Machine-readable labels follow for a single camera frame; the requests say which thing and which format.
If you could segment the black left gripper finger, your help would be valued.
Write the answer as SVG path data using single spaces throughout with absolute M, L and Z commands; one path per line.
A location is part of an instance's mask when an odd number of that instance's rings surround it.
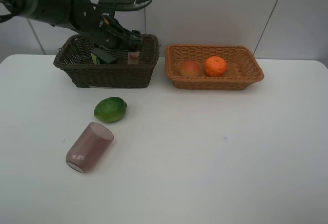
M 139 52 L 141 49 L 141 42 L 127 42 L 126 50 L 128 52 Z
M 120 43 L 141 43 L 142 34 L 138 30 L 128 30 L 121 25 L 116 28 L 116 38 Z

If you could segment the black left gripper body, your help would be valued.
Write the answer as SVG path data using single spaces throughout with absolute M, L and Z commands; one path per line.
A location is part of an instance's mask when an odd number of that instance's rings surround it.
M 131 37 L 124 30 L 115 29 L 99 13 L 78 13 L 76 32 L 108 49 L 133 49 Z

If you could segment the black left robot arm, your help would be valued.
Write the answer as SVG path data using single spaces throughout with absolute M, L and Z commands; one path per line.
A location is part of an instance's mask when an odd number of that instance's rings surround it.
M 142 34 L 124 28 L 115 18 L 115 12 L 138 11 L 152 0 L 1 0 L 9 11 L 1 15 L 1 23 L 19 16 L 66 28 L 93 43 L 116 50 L 136 52 L 142 43 Z

